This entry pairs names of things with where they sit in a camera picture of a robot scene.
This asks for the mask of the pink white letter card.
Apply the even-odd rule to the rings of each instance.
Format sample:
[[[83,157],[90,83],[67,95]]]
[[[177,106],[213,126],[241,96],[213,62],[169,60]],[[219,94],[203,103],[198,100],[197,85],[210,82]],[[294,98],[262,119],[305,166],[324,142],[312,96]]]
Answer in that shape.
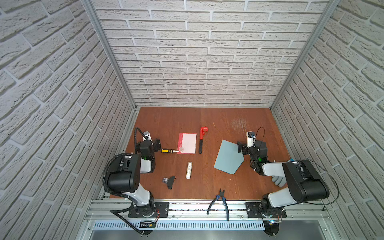
[[[180,133],[178,154],[194,155],[196,153],[197,134]]]

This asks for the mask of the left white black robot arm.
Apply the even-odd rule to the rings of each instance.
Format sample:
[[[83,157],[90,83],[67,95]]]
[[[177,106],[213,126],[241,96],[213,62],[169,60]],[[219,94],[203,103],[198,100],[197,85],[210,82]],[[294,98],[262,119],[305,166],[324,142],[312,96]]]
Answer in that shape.
[[[140,184],[141,174],[153,173],[156,167],[155,152],[159,151],[161,142],[154,141],[148,131],[134,129],[134,153],[115,155],[106,164],[102,183],[110,195],[132,202],[134,209],[144,217],[151,217],[156,212],[153,194]]]

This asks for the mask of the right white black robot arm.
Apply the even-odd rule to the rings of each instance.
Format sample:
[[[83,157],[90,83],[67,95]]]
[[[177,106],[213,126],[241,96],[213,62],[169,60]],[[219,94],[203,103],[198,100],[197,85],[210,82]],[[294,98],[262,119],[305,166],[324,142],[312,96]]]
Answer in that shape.
[[[258,212],[264,218],[283,217],[286,206],[327,199],[329,186],[315,169],[315,162],[289,160],[287,162],[270,162],[267,144],[257,140],[258,132],[246,132],[247,142],[237,142],[238,152],[250,156],[250,166],[261,176],[272,177],[281,189],[265,194],[258,206]]]

